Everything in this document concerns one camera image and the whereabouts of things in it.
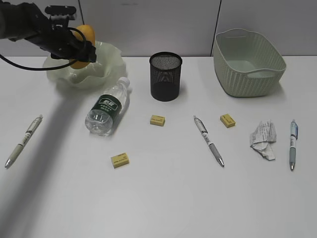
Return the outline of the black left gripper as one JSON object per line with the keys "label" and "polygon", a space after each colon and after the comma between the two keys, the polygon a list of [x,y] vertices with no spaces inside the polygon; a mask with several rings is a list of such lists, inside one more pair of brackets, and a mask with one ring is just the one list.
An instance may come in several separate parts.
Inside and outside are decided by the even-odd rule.
{"label": "black left gripper", "polygon": [[71,30],[57,28],[49,33],[40,33],[27,37],[26,41],[51,53],[54,59],[83,60],[96,62],[96,48],[92,44],[85,45],[82,36],[77,39]]}

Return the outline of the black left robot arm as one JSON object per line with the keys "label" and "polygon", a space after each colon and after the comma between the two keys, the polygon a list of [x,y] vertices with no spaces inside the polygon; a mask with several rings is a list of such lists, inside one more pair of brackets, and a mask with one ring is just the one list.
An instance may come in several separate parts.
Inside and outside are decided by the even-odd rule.
{"label": "black left robot arm", "polygon": [[51,53],[57,60],[95,62],[97,59],[94,40],[79,40],[68,26],[76,19],[76,7],[49,5],[45,16],[34,3],[18,5],[0,2],[0,38],[13,42],[26,40]]}

